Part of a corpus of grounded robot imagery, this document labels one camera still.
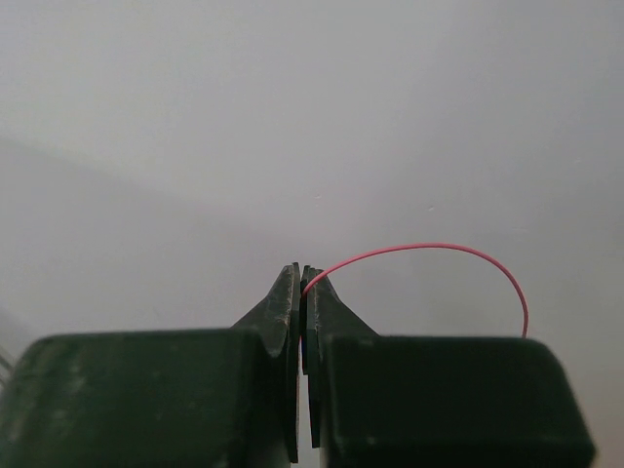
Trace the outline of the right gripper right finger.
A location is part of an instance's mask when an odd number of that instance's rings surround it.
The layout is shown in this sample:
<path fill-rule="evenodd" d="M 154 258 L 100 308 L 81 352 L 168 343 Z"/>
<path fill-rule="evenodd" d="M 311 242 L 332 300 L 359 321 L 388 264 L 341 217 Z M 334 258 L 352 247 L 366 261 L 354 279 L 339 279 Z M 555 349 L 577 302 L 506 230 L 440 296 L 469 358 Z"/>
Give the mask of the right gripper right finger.
<path fill-rule="evenodd" d="M 382 335 L 306 267 L 301 351 L 325 467 L 589 467 L 560 361 L 514 337 Z"/>

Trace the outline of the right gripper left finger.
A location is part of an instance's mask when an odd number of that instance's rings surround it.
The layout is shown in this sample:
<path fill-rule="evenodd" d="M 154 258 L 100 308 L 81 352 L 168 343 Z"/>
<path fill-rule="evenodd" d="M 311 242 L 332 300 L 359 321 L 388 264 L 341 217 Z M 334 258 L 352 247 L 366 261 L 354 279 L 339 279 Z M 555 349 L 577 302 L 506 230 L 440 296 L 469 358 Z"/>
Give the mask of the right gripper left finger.
<path fill-rule="evenodd" d="M 221 329 L 57 334 L 1 395 L 5 467 L 289 467 L 300 273 Z"/>

